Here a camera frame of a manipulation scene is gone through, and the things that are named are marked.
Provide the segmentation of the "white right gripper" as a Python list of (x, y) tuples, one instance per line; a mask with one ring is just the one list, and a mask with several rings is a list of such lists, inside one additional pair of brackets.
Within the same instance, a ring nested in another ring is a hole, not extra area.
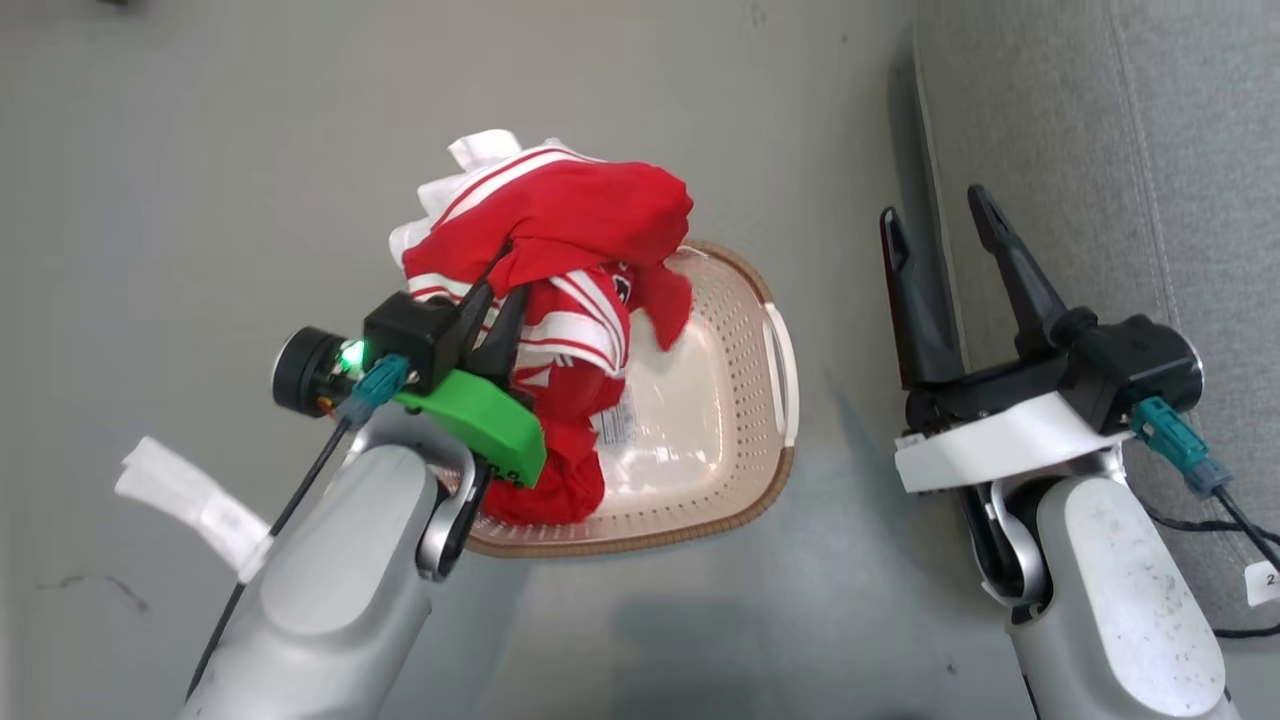
[[(1018, 356), (1053, 352), (1053, 328), (1068, 313), (1065, 302), (992, 193), (972, 184), (966, 200), (1012, 309)], [(902, 388), (910, 391), (908, 433), (899, 438), (893, 456), (906, 492), (1024, 477), (1133, 437), (1130, 430), (1098, 433), (1060, 395), (1068, 366), (1064, 356), (961, 377), (952, 318), (943, 304), (927, 297), (928, 272), (892, 206), (879, 215), (879, 236), (899, 373)]]

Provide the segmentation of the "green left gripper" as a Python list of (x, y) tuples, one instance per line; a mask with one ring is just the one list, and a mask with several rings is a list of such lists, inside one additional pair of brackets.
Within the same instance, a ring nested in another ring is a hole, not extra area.
[[(460, 302), (460, 350), (468, 354), (495, 301), (490, 274), (512, 243), (503, 243)], [(547, 443), (534, 413), (499, 386), (509, 386), (525, 328), (529, 287), (506, 297), (485, 340), (477, 346), (477, 375), (454, 369), (428, 395), (407, 389), (393, 401), (430, 416), (468, 450), (483, 456), (497, 475), (516, 487), (538, 486)]]

